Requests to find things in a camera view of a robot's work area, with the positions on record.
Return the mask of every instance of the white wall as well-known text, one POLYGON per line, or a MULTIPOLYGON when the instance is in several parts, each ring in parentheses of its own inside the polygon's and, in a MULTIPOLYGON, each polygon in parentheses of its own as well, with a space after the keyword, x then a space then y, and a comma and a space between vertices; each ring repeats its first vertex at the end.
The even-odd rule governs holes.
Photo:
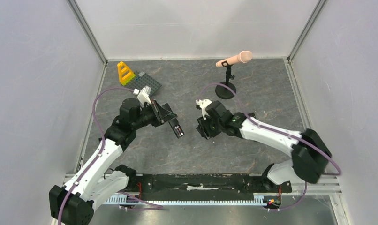
POLYGON ((77 0, 108 59, 288 56, 318 0, 77 0))
POLYGON ((328 1, 294 70, 354 224, 378 224, 378 0, 328 1))
POLYGON ((64 0, 0 0, 0 225, 50 224, 102 73, 64 0))

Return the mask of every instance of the pink microphone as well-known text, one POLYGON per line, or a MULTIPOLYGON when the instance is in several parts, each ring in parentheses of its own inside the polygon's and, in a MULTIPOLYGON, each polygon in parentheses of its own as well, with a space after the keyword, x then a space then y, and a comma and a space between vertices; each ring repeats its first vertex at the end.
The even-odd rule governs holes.
POLYGON ((252 53, 250 51, 242 51, 238 55, 232 56, 230 58, 218 61, 215 65, 217 67, 227 67, 238 62, 246 63, 252 59, 252 53))

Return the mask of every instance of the yellow lego piece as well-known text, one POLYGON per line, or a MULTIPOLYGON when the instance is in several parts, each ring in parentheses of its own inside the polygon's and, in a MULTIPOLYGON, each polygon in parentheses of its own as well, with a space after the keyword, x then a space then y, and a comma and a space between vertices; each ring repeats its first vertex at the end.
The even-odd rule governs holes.
POLYGON ((119 73, 119 81, 123 86, 135 77, 134 72, 124 62, 117 64, 117 72, 119 73))

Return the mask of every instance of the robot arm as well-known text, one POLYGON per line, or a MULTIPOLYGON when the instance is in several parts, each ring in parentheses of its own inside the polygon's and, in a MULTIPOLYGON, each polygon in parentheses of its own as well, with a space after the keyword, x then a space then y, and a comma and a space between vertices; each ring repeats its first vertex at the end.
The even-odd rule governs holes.
POLYGON ((331 157, 331 153, 323 141, 311 129, 307 129, 305 132, 281 129, 262 123, 255 119, 254 114, 249 114, 250 119, 258 124, 257 126, 244 113, 237 112, 232 114, 219 101, 197 100, 196 104, 197 108, 202 111, 202 117, 197 119, 199 123, 197 131, 202 137, 210 139, 223 132, 228 136, 264 143, 292 158, 280 164, 269 165, 263 173, 265 185, 276 186, 288 180, 295 183, 302 182, 302 180, 309 183, 317 183, 327 166, 328 160, 326 158, 308 146, 299 143, 296 139, 291 138, 291 136, 297 136, 313 143, 331 157), (272 128, 288 135, 278 134, 264 127, 272 128))
POLYGON ((67 204, 63 209, 62 222, 69 224, 88 224, 94 211, 103 204, 110 196, 116 192, 130 186, 127 170, 120 169, 120 166, 108 176, 107 179, 99 183, 104 172, 112 162, 119 157, 136 137, 136 130, 147 125, 158 127, 168 122, 177 138, 184 135, 178 123, 177 115, 172 112, 170 106, 165 104, 160 106, 155 100, 149 98, 149 87, 143 88, 137 99, 125 99, 120 106, 120 113, 116 116, 111 126, 105 132, 105 146, 102 153, 100 148, 102 143, 84 164, 75 176, 66 182, 64 186, 55 185, 50 193, 51 215, 58 218, 62 200, 68 190, 73 186, 67 204), (84 173, 80 181, 77 178, 84 173))

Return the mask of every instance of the gray lego baseplate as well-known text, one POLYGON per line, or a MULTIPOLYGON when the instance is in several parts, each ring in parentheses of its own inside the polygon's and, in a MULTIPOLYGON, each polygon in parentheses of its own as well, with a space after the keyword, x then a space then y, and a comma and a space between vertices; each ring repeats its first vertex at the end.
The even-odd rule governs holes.
POLYGON ((153 79, 153 77, 149 76, 147 73, 135 71, 135 74, 136 76, 125 85, 126 88, 136 88, 140 90, 144 86, 148 85, 152 88, 151 93, 149 94, 149 96, 151 97, 161 87, 161 84, 153 79))

